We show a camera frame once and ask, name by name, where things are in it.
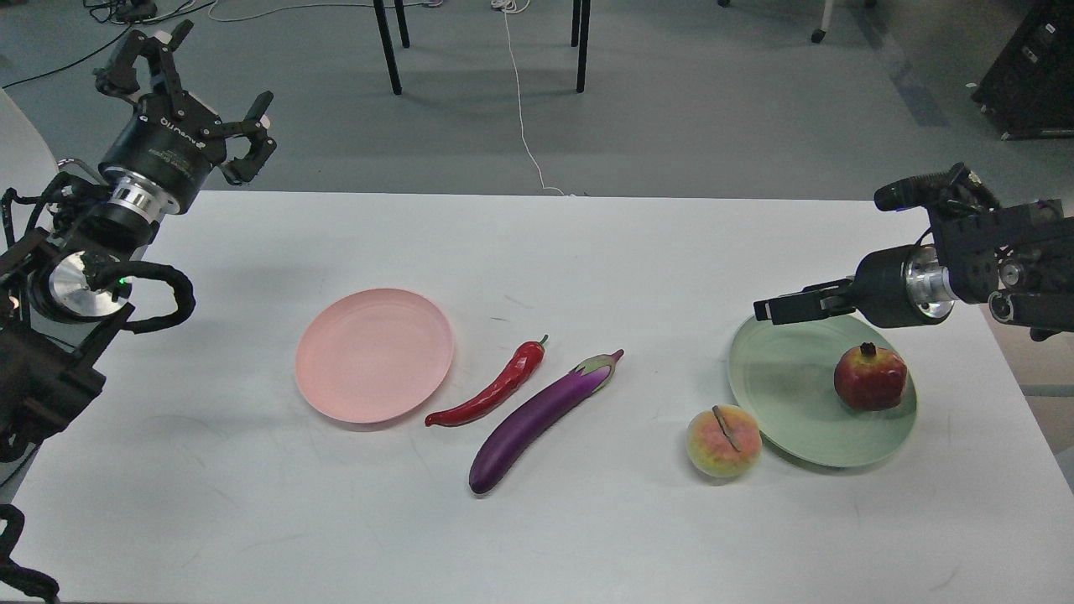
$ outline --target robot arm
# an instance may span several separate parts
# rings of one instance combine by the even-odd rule
[[[877,210],[921,206],[933,243],[874,251],[853,277],[754,303],[774,325],[861,311],[884,328],[935,325],[954,303],[988,304],[1035,341],[1074,331],[1074,217],[1058,200],[1001,207],[962,163],[880,188]]]
[[[60,172],[37,198],[3,196],[9,248],[0,256],[0,461],[20,458],[30,444],[63,430],[101,393],[92,365],[120,330],[174,327],[194,308],[193,286],[173,267],[141,260],[166,214],[184,214],[209,172],[219,167],[233,185],[251,181],[275,149],[261,94],[242,121],[224,124],[183,88],[173,52],[189,33],[131,31],[97,88],[133,105],[133,115],[99,170],[106,184]],[[151,90],[140,95],[134,62],[149,64]],[[226,141],[245,136],[250,150],[228,160]],[[18,241],[11,204],[33,204]],[[35,228],[44,208],[49,230]],[[130,320],[131,277],[168,284],[175,312]]]

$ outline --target fake vegetable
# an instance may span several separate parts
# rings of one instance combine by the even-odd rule
[[[529,378],[541,359],[545,358],[545,342],[548,335],[541,337],[540,342],[526,342],[514,351],[504,371],[499,372],[496,379],[490,384],[477,397],[450,409],[436,412],[425,417],[425,426],[463,426],[480,419],[496,408],[522,386],[522,383]]]
[[[470,489],[480,494],[495,487],[537,436],[608,384],[622,356],[623,350],[616,350],[585,359],[507,416],[478,450],[470,466]]]

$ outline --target light green plate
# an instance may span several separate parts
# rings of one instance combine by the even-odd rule
[[[760,432],[795,457],[832,468],[875,463],[910,435],[917,393],[908,377],[898,406],[880,412],[847,407],[836,394],[836,364],[862,342],[895,349],[850,315],[781,326],[751,317],[731,343],[731,392],[757,419]]]

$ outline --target peach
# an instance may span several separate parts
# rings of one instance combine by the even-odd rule
[[[757,420],[735,405],[716,405],[699,413],[686,429],[686,455],[709,476],[738,476],[760,458]]]

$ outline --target black chair leg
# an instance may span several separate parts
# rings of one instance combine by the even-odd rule
[[[400,38],[403,39],[403,47],[410,47],[410,32],[406,28],[406,15],[403,13],[403,0],[395,0],[395,17],[400,21]]]
[[[590,46],[590,0],[581,0],[581,21],[578,40],[578,87],[576,90],[585,90],[585,58]]]
[[[570,18],[570,47],[578,46],[578,25],[582,12],[582,0],[575,0],[575,11]]]
[[[380,43],[384,46],[384,60],[388,61],[388,76],[392,80],[392,92],[402,95],[403,85],[400,84],[400,71],[395,67],[395,51],[392,49],[392,33],[388,31],[384,0],[373,0],[373,9],[377,13],[377,28],[380,30]]]

